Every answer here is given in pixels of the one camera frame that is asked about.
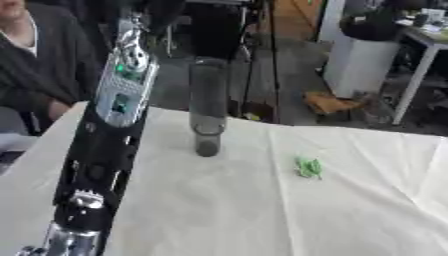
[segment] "black bag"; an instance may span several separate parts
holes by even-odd
[[[397,36],[400,26],[395,22],[396,12],[388,8],[344,18],[340,27],[342,32],[352,38],[367,41],[390,41]]]

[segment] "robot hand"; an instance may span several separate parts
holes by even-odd
[[[151,25],[133,13],[131,27],[110,54],[100,85],[65,160],[44,245],[17,256],[103,255],[140,144],[159,65],[143,35],[156,35],[179,14],[183,0],[125,1],[149,5]]]

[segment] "gray sweater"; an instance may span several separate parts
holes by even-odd
[[[39,4],[27,8],[39,33],[37,57],[0,35],[0,106],[34,113],[48,124],[53,99],[73,105],[93,97],[100,67],[68,11]]]

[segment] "white desk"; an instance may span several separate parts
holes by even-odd
[[[409,105],[414,99],[418,88],[425,79],[426,73],[431,67],[431,64],[434,62],[434,59],[436,58],[439,51],[448,50],[447,36],[431,34],[414,27],[405,28],[403,33],[404,36],[408,36],[426,46],[426,51],[423,55],[422,60],[420,61],[420,64],[417,67],[417,70],[415,70],[415,73],[412,76],[412,79],[408,87],[406,88],[400,100],[400,103],[398,104],[393,122],[393,124],[395,125],[399,125],[403,120],[403,117],[406,114]]]
[[[41,243],[82,111],[0,177],[0,255]],[[229,120],[223,150],[192,149],[188,114],[152,109],[105,256],[446,256],[444,138]],[[318,158],[323,180],[293,169]]]

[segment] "clear drinking glass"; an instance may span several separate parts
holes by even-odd
[[[190,66],[190,126],[195,149],[203,157],[215,156],[226,129],[228,101],[227,62],[198,58]]]

